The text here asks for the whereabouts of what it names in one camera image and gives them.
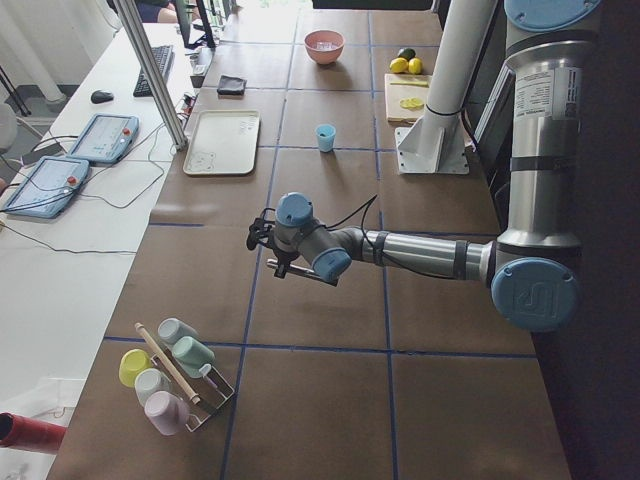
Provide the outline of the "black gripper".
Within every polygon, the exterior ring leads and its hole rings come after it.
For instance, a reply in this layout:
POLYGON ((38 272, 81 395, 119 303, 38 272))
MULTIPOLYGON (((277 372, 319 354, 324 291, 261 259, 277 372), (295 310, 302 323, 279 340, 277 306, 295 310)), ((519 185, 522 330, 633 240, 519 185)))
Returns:
POLYGON ((278 246, 275 246, 273 248, 273 252, 278 259, 276 261, 274 276, 277 278, 285 278, 290 266, 289 261, 296 260, 299 257, 299 253, 296 250, 283 250, 278 246))

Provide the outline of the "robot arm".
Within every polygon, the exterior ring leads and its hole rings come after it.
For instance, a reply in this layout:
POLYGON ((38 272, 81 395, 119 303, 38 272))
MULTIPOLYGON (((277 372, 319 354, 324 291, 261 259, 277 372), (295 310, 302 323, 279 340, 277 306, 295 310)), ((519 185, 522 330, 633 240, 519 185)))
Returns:
POLYGON ((506 1, 505 65, 515 78, 506 230, 490 243, 437 240, 363 227, 333 229, 301 193, 284 195, 273 220, 254 221, 247 243, 274 252, 278 277, 328 284, 355 261, 446 280, 477 280, 511 324, 559 328, 579 303, 581 246, 569 227, 582 69, 598 38, 599 1, 506 1))

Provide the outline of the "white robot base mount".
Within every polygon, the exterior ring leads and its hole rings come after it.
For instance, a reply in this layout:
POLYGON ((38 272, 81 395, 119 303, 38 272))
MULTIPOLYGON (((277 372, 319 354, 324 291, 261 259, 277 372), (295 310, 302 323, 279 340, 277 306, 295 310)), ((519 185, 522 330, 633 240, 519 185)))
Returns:
POLYGON ((497 0, 451 2, 423 115, 395 130, 401 174, 469 173, 460 115, 497 6, 497 0))

